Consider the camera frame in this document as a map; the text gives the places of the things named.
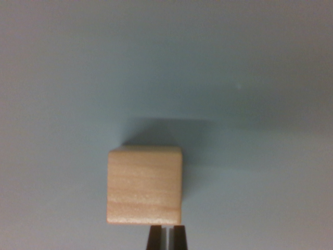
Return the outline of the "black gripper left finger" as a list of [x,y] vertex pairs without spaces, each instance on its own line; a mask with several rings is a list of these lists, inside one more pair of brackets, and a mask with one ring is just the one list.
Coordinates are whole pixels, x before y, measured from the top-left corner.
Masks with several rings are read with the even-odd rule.
[[150,227],[146,250],[167,249],[167,229],[163,226],[154,225]]

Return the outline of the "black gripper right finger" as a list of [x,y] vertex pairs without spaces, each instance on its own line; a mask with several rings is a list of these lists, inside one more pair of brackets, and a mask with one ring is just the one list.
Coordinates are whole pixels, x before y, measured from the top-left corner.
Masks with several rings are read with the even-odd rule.
[[169,250],[188,250],[184,225],[174,226],[169,230]]

